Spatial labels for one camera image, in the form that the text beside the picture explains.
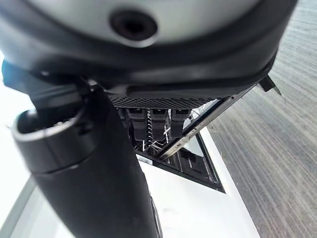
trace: black plastic housing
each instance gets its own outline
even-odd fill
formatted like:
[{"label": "black plastic housing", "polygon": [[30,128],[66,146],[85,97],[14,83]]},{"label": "black plastic housing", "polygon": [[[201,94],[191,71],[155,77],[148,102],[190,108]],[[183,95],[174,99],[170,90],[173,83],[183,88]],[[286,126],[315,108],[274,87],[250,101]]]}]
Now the black plastic housing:
[{"label": "black plastic housing", "polygon": [[157,237],[146,178],[103,91],[64,123],[38,130],[35,120],[19,116],[13,137],[43,194],[77,238]]}]

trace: white surface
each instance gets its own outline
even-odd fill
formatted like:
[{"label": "white surface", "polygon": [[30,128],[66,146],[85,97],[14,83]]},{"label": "white surface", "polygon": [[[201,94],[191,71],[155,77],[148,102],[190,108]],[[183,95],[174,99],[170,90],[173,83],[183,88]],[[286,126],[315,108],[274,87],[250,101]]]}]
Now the white surface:
[{"label": "white surface", "polygon": [[[163,237],[259,238],[209,132],[204,128],[201,134],[227,194],[140,162],[158,210]],[[39,201],[34,203],[34,212],[30,208],[26,212],[33,218],[23,218],[28,221],[25,231],[21,225],[25,222],[21,221],[18,233],[11,238],[73,238],[39,191],[35,193]]]},{"label": "white surface", "polygon": [[[3,55],[0,52],[0,68]],[[18,113],[32,107],[27,95],[5,88],[0,75],[0,227],[3,225],[25,182],[29,172],[12,139],[10,126]]]}]

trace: black plastic part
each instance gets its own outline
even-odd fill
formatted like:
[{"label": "black plastic part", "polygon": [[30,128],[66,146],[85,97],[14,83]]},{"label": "black plastic part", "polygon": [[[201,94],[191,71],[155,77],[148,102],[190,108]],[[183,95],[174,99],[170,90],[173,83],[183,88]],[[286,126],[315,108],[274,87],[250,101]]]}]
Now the black plastic part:
[{"label": "black plastic part", "polygon": [[145,140],[147,111],[145,109],[127,109],[127,112],[132,120],[135,140]]},{"label": "black plastic part", "polygon": [[275,87],[274,82],[272,81],[272,79],[270,78],[270,76],[265,77],[264,79],[262,79],[259,84],[258,84],[261,89],[265,92],[269,91],[270,89]]},{"label": "black plastic part", "polygon": [[195,155],[185,148],[181,148],[178,155],[183,173],[202,181],[210,179],[203,157]]},{"label": "black plastic part", "polygon": [[[146,179],[119,115],[102,91],[94,92],[91,102],[91,111],[82,114],[93,126],[86,140],[76,129],[52,135],[46,133],[49,129],[21,133],[19,126],[14,139],[43,194],[77,238],[155,238]],[[43,133],[42,140],[34,143],[34,133]],[[92,151],[84,155],[82,148]],[[66,156],[71,160],[67,166],[56,167],[55,159]],[[34,157],[50,164],[44,169],[50,172],[36,165]]]},{"label": "black plastic part", "polygon": [[123,127],[127,130],[128,129],[128,120],[127,120],[127,112],[125,108],[117,108],[119,117],[123,124]]},{"label": "black plastic part", "polygon": [[2,74],[5,86],[28,94],[37,110],[82,103],[76,86],[82,82],[79,76],[35,75],[7,61],[2,63]]},{"label": "black plastic part", "polygon": [[138,11],[119,11],[112,14],[110,25],[123,38],[142,41],[158,31],[156,22],[150,16]]},{"label": "black plastic part", "polygon": [[164,126],[167,117],[167,110],[150,110],[152,121],[152,138],[154,141],[164,140]]},{"label": "black plastic part", "polygon": [[171,110],[170,136],[178,138],[183,135],[184,121],[189,116],[191,110]]},{"label": "black plastic part", "polygon": [[256,75],[267,65],[271,67],[296,2],[262,0],[217,32],[206,32],[190,41],[137,49],[71,30],[28,1],[3,0],[0,47],[6,59],[19,67],[94,77],[110,89],[124,88],[120,96],[163,97],[170,101],[183,95],[194,95],[194,99],[204,95],[204,100],[207,96],[223,98],[263,79]]}]

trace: perforated metal panel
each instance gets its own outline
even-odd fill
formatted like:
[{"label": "perforated metal panel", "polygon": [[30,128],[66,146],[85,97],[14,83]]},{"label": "perforated metal panel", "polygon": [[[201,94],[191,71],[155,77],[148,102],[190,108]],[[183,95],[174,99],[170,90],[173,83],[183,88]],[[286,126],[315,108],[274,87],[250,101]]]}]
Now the perforated metal panel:
[{"label": "perforated metal panel", "polygon": [[120,95],[109,95],[113,105],[117,108],[145,108],[145,109],[192,109],[213,100],[212,98],[128,98]]}]

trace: metal frame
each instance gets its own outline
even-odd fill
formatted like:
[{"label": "metal frame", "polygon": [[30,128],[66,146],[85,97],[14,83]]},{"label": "metal frame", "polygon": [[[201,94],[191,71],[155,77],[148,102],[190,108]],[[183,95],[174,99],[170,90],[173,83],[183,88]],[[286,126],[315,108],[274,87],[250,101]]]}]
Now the metal frame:
[{"label": "metal frame", "polygon": [[190,123],[184,130],[183,135],[180,138],[174,139],[164,146],[157,155],[160,160],[165,160],[166,158],[175,154],[180,150],[193,136],[195,136],[202,128],[211,123],[216,119],[221,113],[232,106],[236,101],[243,97],[247,92],[249,92],[255,85],[242,91],[237,95],[232,95],[231,97],[217,100],[215,103],[211,104],[205,112],[199,115],[192,123]]}]

